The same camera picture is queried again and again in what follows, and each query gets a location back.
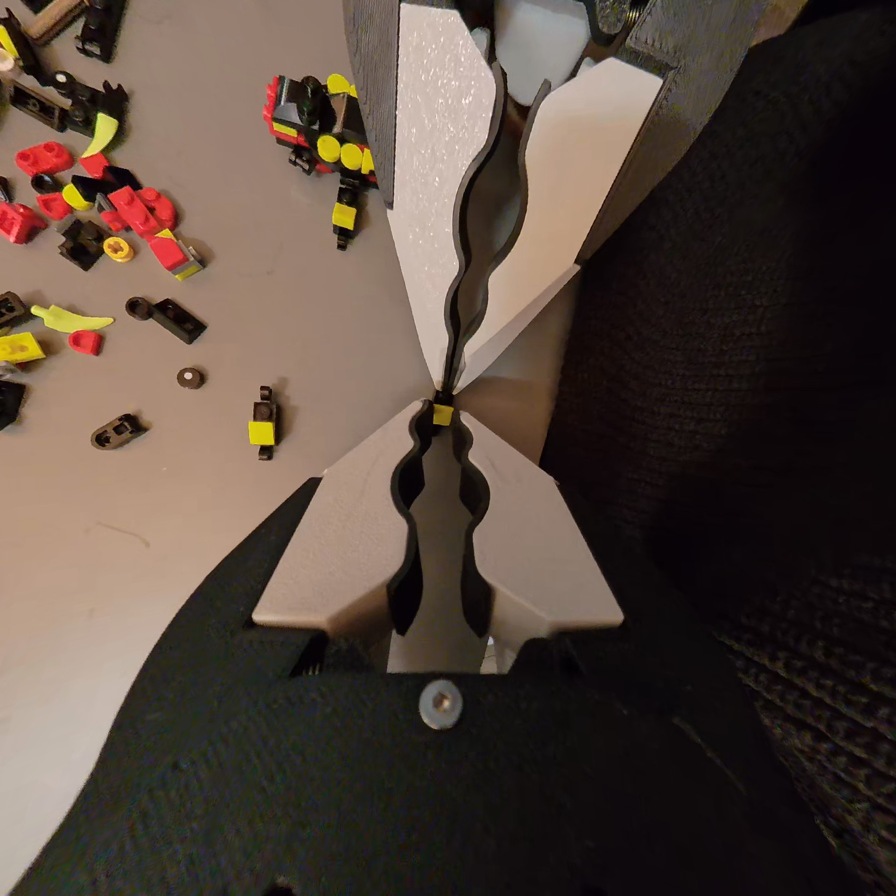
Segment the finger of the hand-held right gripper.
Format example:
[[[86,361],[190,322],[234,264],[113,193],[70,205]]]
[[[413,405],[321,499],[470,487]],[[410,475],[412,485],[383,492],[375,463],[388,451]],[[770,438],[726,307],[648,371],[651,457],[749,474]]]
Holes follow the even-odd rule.
[[[578,257],[663,85],[618,58],[646,2],[599,22],[599,2],[496,2],[495,50],[529,114],[520,206],[459,340],[452,392],[469,386],[580,269]]]
[[[453,6],[399,4],[388,220],[434,388],[451,389],[456,299],[468,265],[462,209],[497,138],[503,77]]]

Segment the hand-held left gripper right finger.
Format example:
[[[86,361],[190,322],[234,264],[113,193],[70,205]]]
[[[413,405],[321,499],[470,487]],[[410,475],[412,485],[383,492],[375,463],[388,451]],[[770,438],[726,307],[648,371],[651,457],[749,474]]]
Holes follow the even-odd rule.
[[[616,629],[623,611],[554,478],[470,413],[452,426],[463,542],[464,618],[506,673],[530,640]]]

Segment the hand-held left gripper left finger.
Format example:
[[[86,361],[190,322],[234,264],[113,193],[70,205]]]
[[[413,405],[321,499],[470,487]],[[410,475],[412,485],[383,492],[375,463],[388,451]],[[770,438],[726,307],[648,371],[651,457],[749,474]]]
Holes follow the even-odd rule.
[[[387,671],[393,635],[408,633],[422,601],[410,509],[425,486],[433,417],[431,399],[411,402],[311,482],[253,623],[352,642]]]

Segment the partly built lego model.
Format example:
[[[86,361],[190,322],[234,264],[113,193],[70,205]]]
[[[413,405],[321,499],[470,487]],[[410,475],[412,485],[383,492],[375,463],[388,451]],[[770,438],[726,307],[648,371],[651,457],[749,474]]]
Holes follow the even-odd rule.
[[[340,73],[325,80],[278,75],[265,89],[263,120],[288,161],[305,175],[339,178],[331,214],[337,249],[346,251],[357,230],[361,200],[378,188],[357,88]]]

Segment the scattered loose lego pieces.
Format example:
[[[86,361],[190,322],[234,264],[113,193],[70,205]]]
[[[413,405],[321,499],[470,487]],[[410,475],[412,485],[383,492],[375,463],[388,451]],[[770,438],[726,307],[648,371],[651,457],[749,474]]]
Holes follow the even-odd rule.
[[[13,202],[8,180],[2,176],[2,239],[28,245],[52,221],[60,237],[62,259],[88,273],[100,258],[116,263],[133,259],[133,247],[122,234],[142,240],[162,269],[182,282],[204,269],[202,257],[176,233],[178,216],[173,202],[159,190],[142,185],[128,169],[113,164],[106,150],[118,142],[130,98],[121,84],[104,81],[100,88],[84,84],[72,73],[50,69],[39,48],[50,43],[71,22],[84,19],[75,48],[86,58],[110,63],[127,2],[23,2],[34,14],[23,27],[6,8],[2,14],[2,93],[8,104],[42,122],[55,133],[78,133],[90,138],[76,161],[58,140],[45,140],[15,154],[18,170],[28,177],[38,208]],[[50,87],[64,104],[24,85],[19,75]],[[67,184],[58,176],[79,165]],[[207,329],[206,324],[172,299],[151,302],[143,297],[126,301],[127,315],[154,321],[187,345]],[[12,291],[2,293],[2,431],[17,422],[25,386],[10,373],[45,353],[33,332],[8,330],[37,318],[67,337],[69,347],[97,357],[110,317],[78,315],[58,306],[27,305]]]

